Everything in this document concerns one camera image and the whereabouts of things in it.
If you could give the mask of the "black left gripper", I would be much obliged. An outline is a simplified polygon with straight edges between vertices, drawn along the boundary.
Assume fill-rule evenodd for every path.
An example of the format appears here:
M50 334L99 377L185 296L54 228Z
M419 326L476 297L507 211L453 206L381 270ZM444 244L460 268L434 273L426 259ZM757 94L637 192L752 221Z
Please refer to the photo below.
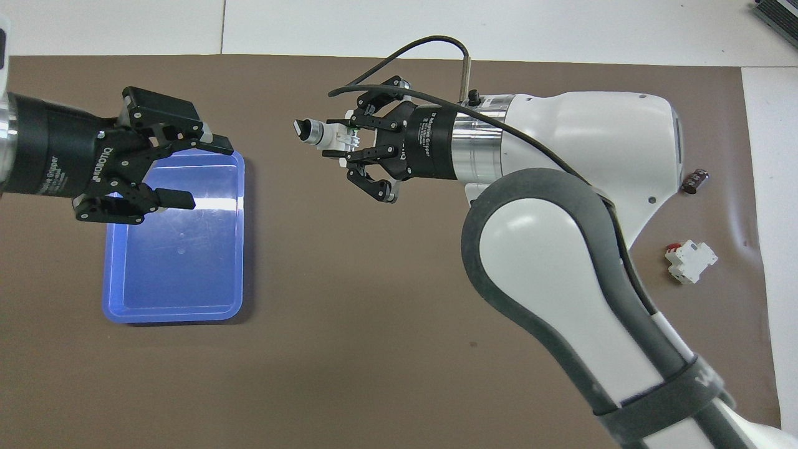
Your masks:
M196 208L190 191L107 177L118 175L118 157L170 157L183 150L231 155L229 138L212 133L188 100L135 86L124 88L122 97L115 120L12 94L12 193L74 197L76 219L94 223L139 225L162 208Z

